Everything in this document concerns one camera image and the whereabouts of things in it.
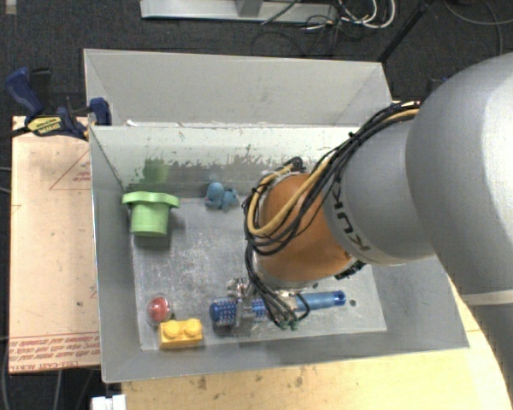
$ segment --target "blue cylinder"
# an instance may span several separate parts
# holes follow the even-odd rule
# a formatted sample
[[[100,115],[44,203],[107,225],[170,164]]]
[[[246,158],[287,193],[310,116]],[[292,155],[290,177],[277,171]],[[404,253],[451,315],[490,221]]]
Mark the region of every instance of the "blue cylinder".
[[[255,321],[262,322],[267,319],[266,306],[262,298],[253,299],[251,308],[256,316]],[[235,323],[237,310],[238,303],[235,298],[221,297],[209,306],[209,316],[216,326],[229,326]]]
[[[345,294],[343,291],[329,291],[322,293],[309,293],[304,299],[310,305],[311,310],[330,308],[345,305]],[[252,312],[255,314],[255,321],[262,322],[267,319],[266,306],[262,298],[251,301]],[[306,307],[297,298],[297,310],[305,311]],[[233,325],[236,320],[238,302],[233,297],[220,297],[215,299],[209,306],[209,317],[216,326]]]
[[[321,308],[330,308],[338,305],[345,305],[345,294],[343,291],[329,291],[322,293],[308,293],[303,295],[304,299],[310,305],[310,309],[319,310]],[[297,308],[300,311],[306,309],[300,298],[297,297]]]

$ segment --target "green cup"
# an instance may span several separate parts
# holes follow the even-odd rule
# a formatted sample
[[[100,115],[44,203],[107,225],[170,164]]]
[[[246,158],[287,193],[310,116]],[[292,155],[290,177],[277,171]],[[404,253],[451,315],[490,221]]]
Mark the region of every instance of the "green cup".
[[[134,191],[123,195],[121,203],[131,205],[130,231],[141,237],[165,237],[168,234],[169,209],[178,208],[180,199],[167,193]]]

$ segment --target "gray floor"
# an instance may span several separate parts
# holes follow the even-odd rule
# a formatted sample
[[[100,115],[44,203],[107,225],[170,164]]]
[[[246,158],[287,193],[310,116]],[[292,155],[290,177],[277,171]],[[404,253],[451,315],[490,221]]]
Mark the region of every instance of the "gray floor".
[[[293,26],[140,20],[139,0],[17,0],[17,15],[6,15],[5,2],[0,0],[0,134],[8,131],[11,115],[24,112],[3,89],[6,76],[18,67],[51,67],[56,103],[64,103],[65,96],[70,96],[73,104],[79,105],[85,97],[84,48],[374,61],[419,0],[396,2],[398,16],[390,27],[359,40],[340,35],[331,53],[327,35],[314,46],[316,34],[304,34]],[[492,0],[487,2],[489,8],[484,2],[454,4],[460,14],[480,21],[493,20],[489,8],[499,20],[513,17],[513,0]],[[360,33],[360,28],[350,29],[352,35]],[[448,78],[500,50],[513,50],[513,23],[500,28],[469,24],[455,18],[439,0],[390,57],[386,75],[395,98],[423,98],[430,79]],[[10,162],[10,143],[0,143],[0,166]],[[9,186],[7,174],[0,173],[0,185]],[[0,336],[8,333],[8,266],[9,197],[0,193]],[[0,378],[3,351],[0,343]],[[87,394],[104,393],[98,377],[95,373],[90,378]],[[65,372],[59,408],[75,407],[87,378],[87,371]],[[11,408],[51,408],[56,374],[14,376],[7,385]]]

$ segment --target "wire bundle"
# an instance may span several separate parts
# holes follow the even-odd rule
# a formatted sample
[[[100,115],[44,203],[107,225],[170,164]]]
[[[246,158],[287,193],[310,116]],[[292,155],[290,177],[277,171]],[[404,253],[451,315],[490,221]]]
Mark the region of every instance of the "wire bundle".
[[[353,10],[348,8],[350,0],[335,0],[338,4],[339,18],[342,21],[357,24],[369,29],[383,29],[392,24],[395,18],[395,0],[387,0],[386,7],[383,11],[387,18],[379,20],[379,4],[377,0],[369,0],[372,4],[372,12],[363,16],[353,14]]]
[[[306,306],[306,311],[298,317],[292,308],[280,296],[268,287],[258,276],[254,267],[255,255],[273,255],[283,250],[295,237],[301,235],[312,224],[322,204],[333,188],[333,181],[340,177],[347,162],[356,150],[377,132],[394,125],[395,123],[412,120],[420,102],[393,103],[373,115],[357,132],[350,133],[350,137],[338,147],[328,151],[313,167],[312,171],[297,192],[285,206],[264,226],[259,224],[258,209],[263,197],[273,188],[277,179],[287,174],[304,171],[302,160],[299,157],[291,158],[282,167],[264,176],[258,186],[254,188],[243,204],[245,215],[245,267],[249,280],[256,292],[263,298],[269,318],[280,328],[290,326],[296,329],[300,320],[310,314],[310,307],[304,298],[297,296]],[[302,227],[303,217],[315,207],[319,196],[323,196],[321,203],[313,210],[310,221]],[[303,199],[298,212],[287,224],[298,201]]]

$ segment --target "blue plastic object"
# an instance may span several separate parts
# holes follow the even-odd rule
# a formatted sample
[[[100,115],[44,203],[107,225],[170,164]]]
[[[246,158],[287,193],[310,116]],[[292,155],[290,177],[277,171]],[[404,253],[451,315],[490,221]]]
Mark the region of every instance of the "blue plastic object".
[[[343,291],[309,293],[303,296],[312,310],[345,305],[345,294]],[[305,306],[299,298],[297,298],[297,307],[301,311],[305,310]]]
[[[262,298],[253,299],[251,302],[252,312],[255,314],[255,321],[266,320],[266,307]],[[209,317],[216,326],[233,325],[236,320],[238,303],[233,297],[221,297],[215,299],[209,307]]]
[[[309,293],[304,299],[310,305],[311,310],[320,310],[345,305],[345,294],[343,291],[330,291],[322,293]],[[267,318],[266,306],[262,298],[255,298],[251,301],[252,312],[255,314],[255,321],[262,322]],[[236,319],[238,303],[233,297],[221,297],[215,299],[209,307],[209,317],[216,326],[233,325]],[[306,306],[297,297],[297,310],[305,311]]]
[[[89,101],[89,109],[95,114],[99,126],[111,126],[112,114],[109,104],[102,97],[95,97]]]
[[[28,68],[22,67],[10,74],[6,78],[5,87],[17,103],[28,109],[31,117],[42,114],[44,105],[30,86]]]
[[[28,68],[22,67],[12,72],[6,78],[5,88],[16,102],[28,109],[25,126],[35,135],[39,137],[65,135],[86,139],[87,127],[79,123],[75,117],[71,117],[66,108],[59,107],[54,115],[41,115],[44,112],[44,105],[30,86]],[[91,99],[87,110],[95,114],[98,125],[112,124],[109,105],[102,97]]]
[[[225,190],[220,182],[212,182],[207,187],[205,205],[208,208],[217,208],[227,211],[232,205],[238,203],[239,195],[235,189]]]

